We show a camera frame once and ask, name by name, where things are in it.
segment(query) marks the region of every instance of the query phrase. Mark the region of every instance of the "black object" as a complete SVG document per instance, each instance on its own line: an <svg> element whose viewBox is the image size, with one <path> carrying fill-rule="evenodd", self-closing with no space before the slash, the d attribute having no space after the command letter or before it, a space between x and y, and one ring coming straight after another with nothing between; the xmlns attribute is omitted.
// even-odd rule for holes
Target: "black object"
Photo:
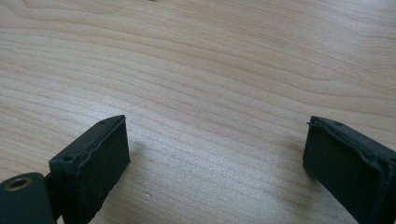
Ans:
<svg viewBox="0 0 396 224"><path fill-rule="evenodd" d="M396 152L346 125L312 117L304 168L359 223L393 224Z"/></svg>
<svg viewBox="0 0 396 224"><path fill-rule="evenodd" d="M89 223L129 159L125 116L93 125L49 161L50 173L18 175L0 185L0 224Z"/></svg>

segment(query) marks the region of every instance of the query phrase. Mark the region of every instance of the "dark green plastic piece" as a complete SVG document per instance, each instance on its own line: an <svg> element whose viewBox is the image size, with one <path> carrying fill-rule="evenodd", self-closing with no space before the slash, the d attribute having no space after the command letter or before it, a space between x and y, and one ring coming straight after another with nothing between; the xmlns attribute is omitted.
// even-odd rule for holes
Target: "dark green plastic piece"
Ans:
<svg viewBox="0 0 396 224"><path fill-rule="evenodd" d="M359 223L393 224L396 152L346 125L312 117L304 168Z"/></svg>
<svg viewBox="0 0 396 224"><path fill-rule="evenodd" d="M50 160L53 184L64 192L64 222L91 221L129 162L124 116L97 122Z"/></svg>

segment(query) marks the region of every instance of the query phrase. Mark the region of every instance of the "light wooden surface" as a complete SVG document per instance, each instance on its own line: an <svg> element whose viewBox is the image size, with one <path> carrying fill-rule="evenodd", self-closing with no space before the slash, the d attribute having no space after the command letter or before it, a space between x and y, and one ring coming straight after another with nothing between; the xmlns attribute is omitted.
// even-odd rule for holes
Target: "light wooden surface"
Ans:
<svg viewBox="0 0 396 224"><path fill-rule="evenodd" d="M305 123L395 149L395 73L394 0L0 0L0 180L124 114L92 223L355 223L304 171Z"/></svg>

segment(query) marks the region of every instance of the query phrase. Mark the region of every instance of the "screw hole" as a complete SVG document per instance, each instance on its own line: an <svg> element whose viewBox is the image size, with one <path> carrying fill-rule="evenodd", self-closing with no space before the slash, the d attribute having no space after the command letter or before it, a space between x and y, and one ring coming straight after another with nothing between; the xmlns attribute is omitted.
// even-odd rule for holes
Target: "screw hole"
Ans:
<svg viewBox="0 0 396 224"><path fill-rule="evenodd" d="M73 157L72 156L65 156L65 157L62 158L62 160L63 161L71 161L71 160L73 160Z"/></svg>
<svg viewBox="0 0 396 224"><path fill-rule="evenodd" d="M15 191L23 189L26 186L30 185L30 183L32 183L32 178L30 177L17 178L6 185L6 190Z"/></svg>

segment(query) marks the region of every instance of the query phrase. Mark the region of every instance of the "wooden table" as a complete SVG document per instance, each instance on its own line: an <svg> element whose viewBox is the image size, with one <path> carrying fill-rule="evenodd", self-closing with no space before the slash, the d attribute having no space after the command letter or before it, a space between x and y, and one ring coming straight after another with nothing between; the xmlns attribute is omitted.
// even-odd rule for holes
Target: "wooden table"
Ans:
<svg viewBox="0 0 396 224"><path fill-rule="evenodd" d="M306 122L396 148L395 72L394 0L1 0L0 180L124 114L92 223L355 223L302 167Z"/></svg>

